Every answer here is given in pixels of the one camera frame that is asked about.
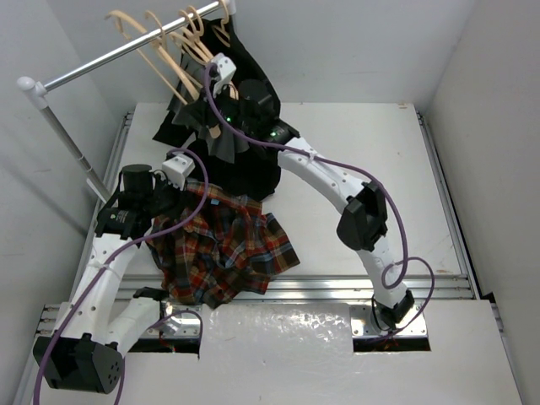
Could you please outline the plaid flannel shirt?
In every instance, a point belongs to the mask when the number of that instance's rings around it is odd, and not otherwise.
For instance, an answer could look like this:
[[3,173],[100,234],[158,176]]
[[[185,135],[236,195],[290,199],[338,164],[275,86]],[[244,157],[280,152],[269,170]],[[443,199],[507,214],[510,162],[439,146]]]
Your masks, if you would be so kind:
[[260,202],[195,180],[182,196],[183,211],[155,218],[152,231],[187,223],[147,244],[163,289],[183,305],[215,309],[244,291],[265,294],[274,278],[300,264],[286,232]]

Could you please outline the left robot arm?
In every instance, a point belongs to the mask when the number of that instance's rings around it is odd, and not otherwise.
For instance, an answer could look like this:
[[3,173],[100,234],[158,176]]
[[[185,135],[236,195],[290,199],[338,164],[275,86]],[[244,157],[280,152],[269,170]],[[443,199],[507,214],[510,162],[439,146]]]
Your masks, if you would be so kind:
[[192,159],[124,166],[116,189],[99,211],[84,274],[50,337],[38,337],[37,383],[52,389],[108,394],[124,372],[126,354],[160,316],[165,294],[142,288],[115,319],[111,311],[123,276],[146,241],[154,218],[178,208]]

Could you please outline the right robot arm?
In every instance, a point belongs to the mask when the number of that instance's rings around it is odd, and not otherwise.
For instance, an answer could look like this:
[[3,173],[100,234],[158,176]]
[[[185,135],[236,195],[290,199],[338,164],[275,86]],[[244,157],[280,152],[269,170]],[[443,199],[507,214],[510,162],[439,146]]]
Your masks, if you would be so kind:
[[370,173],[318,154],[299,132],[280,118],[263,119],[259,111],[235,118],[218,107],[211,83],[205,83],[209,106],[229,132],[267,155],[278,166],[319,192],[340,215],[338,239],[363,263],[374,290],[374,320],[388,335],[400,332],[414,307],[404,283],[410,256],[401,216],[386,188]]

